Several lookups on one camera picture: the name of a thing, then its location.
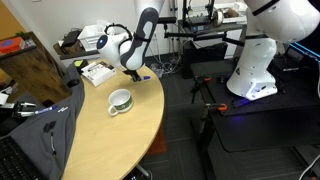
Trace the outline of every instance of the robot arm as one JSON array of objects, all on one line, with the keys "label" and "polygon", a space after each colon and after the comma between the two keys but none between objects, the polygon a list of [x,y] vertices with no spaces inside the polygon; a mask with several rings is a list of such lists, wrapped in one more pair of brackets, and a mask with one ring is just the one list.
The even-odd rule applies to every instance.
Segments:
[{"label": "robot arm", "polygon": [[99,53],[110,63],[140,81],[136,70],[144,65],[144,56],[157,26],[159,13],[165,0],[134,0],[138,25],[133,35],[126,32],[119,35],[104,35],[97,42]]},{"label": "robot arm", "polygon": [[310,35],[320,21],[308,0],[245,0],[247,31],[243,53],[228,89],[248,100],[277,93],[274,77],[267,71],[276,53],[276,41],[293,43]]}]

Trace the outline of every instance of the white wall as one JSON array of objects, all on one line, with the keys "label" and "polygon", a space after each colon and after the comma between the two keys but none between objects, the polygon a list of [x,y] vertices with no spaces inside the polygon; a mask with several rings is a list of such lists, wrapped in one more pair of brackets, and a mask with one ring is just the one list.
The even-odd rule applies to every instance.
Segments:
[{"label": "white wall", "polygon": [[[133,0],[2,0],[21,25],[33,31],[49,52],[58,59],[52,46],[67,34],[71,28],[83,28],[95,24],[96,20],[120,23],[134,31],[136,15]],[[216,3],[236,2],[240,0],[216,0]],[[178,18],[181,18],[183,0],[178,0]],[[193,0],[199,5],[208,0]],[[166,0],[160,17],[169,16],[169,0]],[[160,54],[169,50],[168,40],[163,38],[163,26],[156,29]],[[155,42],[150,47],[155,54]]]}]

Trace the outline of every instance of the white cup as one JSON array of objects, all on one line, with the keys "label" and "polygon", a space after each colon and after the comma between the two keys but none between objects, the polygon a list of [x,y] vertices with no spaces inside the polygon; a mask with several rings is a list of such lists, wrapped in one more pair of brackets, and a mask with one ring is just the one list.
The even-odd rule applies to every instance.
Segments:
[{"label": "white cup", "polygon": [[108,112],[111,116],[129,111],[133,105],[130,91],[127,89],[113,91],[109,96],[109,103]]}]

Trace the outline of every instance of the white robot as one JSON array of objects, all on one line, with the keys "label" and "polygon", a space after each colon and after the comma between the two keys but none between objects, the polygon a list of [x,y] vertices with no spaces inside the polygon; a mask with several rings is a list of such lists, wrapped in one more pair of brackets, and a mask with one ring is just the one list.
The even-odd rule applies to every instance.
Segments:
[{"label": "white robot", "polygon": [[245,0],[247,31],[243,53],[228,89],[248,100],[277,93],[275,78],[267,71],[276,41],[293,43],[310,35],[320,21],[308,0]]},{"label": "white robot", "polygon": [[[245,0],[247,31],[243,53],[227,82],[228,89],[248,100],[277,93],[274,77],[267,71],[276,53],[276,42],[292,43],[310,35],[320,21],[308,0]],[[132,35],[104,35],[97,42],[99,53],[116,68],[140,81],[136,70],[144,64],[145,52],[157,25],[164,0],[134,0],[138,26]]]}]

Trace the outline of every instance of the curved wooden table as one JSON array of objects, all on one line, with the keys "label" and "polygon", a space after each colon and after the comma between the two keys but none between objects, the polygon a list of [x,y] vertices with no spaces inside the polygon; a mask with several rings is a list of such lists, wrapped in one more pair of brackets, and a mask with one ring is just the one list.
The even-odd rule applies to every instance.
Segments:
[{"label": "curved wooden table", "polygon": [[[117,71],[96,88],[83,79],[85,99],[63,179],[123,179],[145,155],[161,124],[164,93],[149,68],[138,73],[151,79],[134,83]],[[111,117],[108,96],[120,88],[131,92],[134,104],[130,111]]]}]

